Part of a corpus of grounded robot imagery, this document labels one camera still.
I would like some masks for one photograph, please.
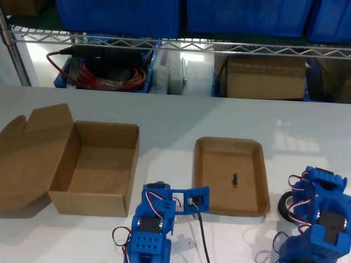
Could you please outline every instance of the brown cardboard box on shelf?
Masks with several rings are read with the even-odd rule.
[[[39,16],[49,0],[0,0],[5,15]]]
[[[346,98],[348,83],[345,85],[345,81],[351,75],[351,62],[345,59],[318,58],[316,60],[322,67],[320,73],[324,93],[336,102],[339,102],[341,97]]]
[[[49,195],[61,214],[127,216],[138,153],[136,125],[74,122],[67,104],[33,110],[0,133],[0,211]]]
[[[229,98],[285,100],[304,96],[305,59],[228,58]]]

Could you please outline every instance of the black power cable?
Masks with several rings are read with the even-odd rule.
[[[203,224],[202,224],[201,213],[200,213],[199,208],[197,207],[196,204],[194,204],[192,201],[191,201],[191,204],[194,205],[196,207],[196,210],[197,210],[197,216],[199,217],[199,222],[200,222],[200,229],[201,229],[201,235],[202,235],[203,248],[205,249],[207,263],[210,263],[210,257],[208,256],[206,240],[205,240],[205,232],[203,231]]]

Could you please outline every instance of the blue robot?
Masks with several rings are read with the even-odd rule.
[[[291,185],[291,177],[299,181]],[[282,196],[278,211],[286,220],[301,224],[301,235],[285,234],[288,239],[280,247],[278,261],[335,263],[351,247],[351,197],[343,193],[347,178],[310,166],[302,176],[290,178],[292,192]],[[291,197],[293,205],[288,208],[286,202]]]
[[[173,197],[174,193],[184,195],[183,211],[176,210],[177,201],[181,203]],[[164,182],[144,185],[132,228],[123,227],[129,231],[127,241],[123,245],[116,244],[123,249],[124,263],[169,263],[172,243],[166,235],[173,234],[175,215],[199,214],[200,219],[200,213],[208,211],[209,207],[209,187],[172,190]]]

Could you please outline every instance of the cardboard box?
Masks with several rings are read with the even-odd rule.
[[[304,96],[305,59],[228,58],[229,98],[285,100]]]
[[[194,184],[210,187],[210,213],[262,216],[270,210],[263,149],[254,140],[198,139]]]
[[[33,110],[0,133],[0,211],[49,194],[61,214],[127,216],[139,127],[74,122],[67,104]]]
[[[345,81],[351,75],[351,62],[345,59],[317,58],[321,65],[322,87],[325,94],[338,101]]]
[[[49,0],[0,0],[5,15],[39,16]]]

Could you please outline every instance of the cardboard box lid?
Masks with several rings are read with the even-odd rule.
[[[67,104],[19,116],[0,133],[0,210],[18,210],[47,193],[74,121]]]
[[[194,184],[210,187],[210,213],[262,216],[270,210],[263,149],[254,140],[198,139]]]

